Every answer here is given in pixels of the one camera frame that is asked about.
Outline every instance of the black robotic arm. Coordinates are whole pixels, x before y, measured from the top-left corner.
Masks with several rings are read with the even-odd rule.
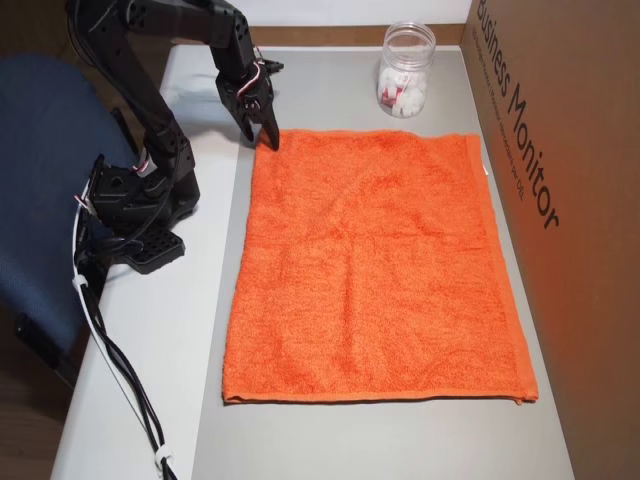
[[[160,234],[159,243],[175,237],[169,229],[193,212],[200,193],[189,140],[133,53],[127,33],[209,45],[219,70],[216,86],[222,103],[250,141],[251,123],[261,124],[274,149],[279,146],[279,130],[270,75],[282,64],[256,58],[247,19],[224,0],[71,0],[68,14],[82,49],[145,128],[144,144],[158,167],[141,177],[102,159],[96,162],[87,203],[123,238],[94,243],[85,253],[108,256],[148,273],[184,252],[180,241],[181,248],[163,253],[151,245],[152,237]],[[142,230],[151,225],[155,233],[145,239]],[[155,253],[149,262],[151,250]]]

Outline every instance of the tabletop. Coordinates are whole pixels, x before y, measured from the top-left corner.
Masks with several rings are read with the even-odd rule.
[[[411,119],[375,101],[380,52],[272,48],[281,128],[479,133],[464,61],[438,48],[424,110]],[[220,104],[208,47],[178,46],[161,92],[196,158],[201,198],[174,231],[184,257],[148,276],[109,272],[101,300],[110,335],[138,370],[180,479],[573,478],[531,313],[486,149],[503,254],[540,399],[441,399],[366,405],[224,406],[224,340],[249,209],[253,150]],[[90,341],[53,478],[156,478],[145,434]]]

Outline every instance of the chair seat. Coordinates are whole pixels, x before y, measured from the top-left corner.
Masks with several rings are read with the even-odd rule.
[[[114,165],[136,159],[85,77],[41,55],[0,60],[0,148],[0,302],[68,352],[83,322],[73,195],[100,153]]]

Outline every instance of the clear plastic jar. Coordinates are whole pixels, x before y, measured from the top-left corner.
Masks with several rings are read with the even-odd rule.
[[[378,102],[394,117],[417,115],[424,107],[436,37],[424,25],[395,23],[384,36],[378,72]]]

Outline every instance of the brown cardboard box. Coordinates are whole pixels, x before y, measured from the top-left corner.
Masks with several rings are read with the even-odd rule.
[[[640,478],[640,3],[474,0],[462,49],[576,478]]]

